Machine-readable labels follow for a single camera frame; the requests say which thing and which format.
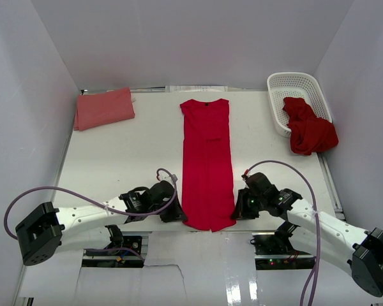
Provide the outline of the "bright red t shirt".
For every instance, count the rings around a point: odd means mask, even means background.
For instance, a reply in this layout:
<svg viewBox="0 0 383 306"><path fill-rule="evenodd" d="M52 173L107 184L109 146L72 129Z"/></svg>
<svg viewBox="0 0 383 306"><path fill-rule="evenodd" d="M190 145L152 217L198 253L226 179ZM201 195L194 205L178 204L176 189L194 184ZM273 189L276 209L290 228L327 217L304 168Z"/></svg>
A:
<svg viewBox="0 0 383 306"><path fill-rule="evenodd" d="M181 204L185 225L221 231L235 225L234 176L230 152L229 100L180 105L184 121Z"/></svg>

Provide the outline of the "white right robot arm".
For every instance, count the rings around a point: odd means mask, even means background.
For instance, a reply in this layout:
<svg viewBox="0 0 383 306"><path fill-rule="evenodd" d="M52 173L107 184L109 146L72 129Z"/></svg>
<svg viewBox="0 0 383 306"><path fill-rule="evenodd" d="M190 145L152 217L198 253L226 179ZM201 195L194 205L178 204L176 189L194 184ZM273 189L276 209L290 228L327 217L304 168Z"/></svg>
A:
<svg viewBox="0 0 383 306"><path fill-rule="evenodd" d="M261 211L284 222L273 235L251 239L251 244L271 254L293 251L314 255L350 275L364 291L383 296L383 230L368 231L325 212L315 212L300 194L290 190L269 191L256 196L248 188L238 191L232 218L250 220Z"/></svg>

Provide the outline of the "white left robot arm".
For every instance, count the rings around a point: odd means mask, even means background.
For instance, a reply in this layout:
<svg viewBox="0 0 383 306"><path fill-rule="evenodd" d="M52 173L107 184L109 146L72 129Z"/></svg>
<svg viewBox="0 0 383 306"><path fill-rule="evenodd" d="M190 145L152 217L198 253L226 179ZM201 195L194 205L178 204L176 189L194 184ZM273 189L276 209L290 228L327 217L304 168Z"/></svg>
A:
<svg viewBox="0 0 383 306"><path fill-rule="evenodd" d="M124 241L120 226L158 215L164 223L187 221L176 190L167 182L137 187L109 201L82 207L38 205L15 228L23 264L45 262L57 251L84 250L91 255L140 252Z"/></svg>

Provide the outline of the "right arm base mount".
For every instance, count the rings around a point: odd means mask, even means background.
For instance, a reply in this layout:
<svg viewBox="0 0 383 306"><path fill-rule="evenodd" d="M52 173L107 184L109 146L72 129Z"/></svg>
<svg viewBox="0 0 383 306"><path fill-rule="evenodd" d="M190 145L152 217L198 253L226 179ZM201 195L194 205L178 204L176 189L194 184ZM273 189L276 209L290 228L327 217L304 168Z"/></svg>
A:
<svg viewBox="0 0 383 306"><path fill-rule="evenodd" d="M257 271L311 270L315 259L311 254L297 251L274 233L257 233L250 244L255 249Z"/></svg>

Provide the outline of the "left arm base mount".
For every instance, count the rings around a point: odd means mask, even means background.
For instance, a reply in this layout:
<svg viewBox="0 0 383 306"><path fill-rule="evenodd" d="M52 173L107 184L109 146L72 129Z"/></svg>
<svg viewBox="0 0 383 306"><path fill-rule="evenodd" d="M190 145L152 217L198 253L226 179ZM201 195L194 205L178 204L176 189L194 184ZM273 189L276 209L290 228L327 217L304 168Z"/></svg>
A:
<svg viewBox="0 0 383 306"><path fill-rule="evenodd" d="M83 268L142 268L147 254L148 235L123 233L122 242L109 242L104 249L114 251L84 252Z"/></svg>

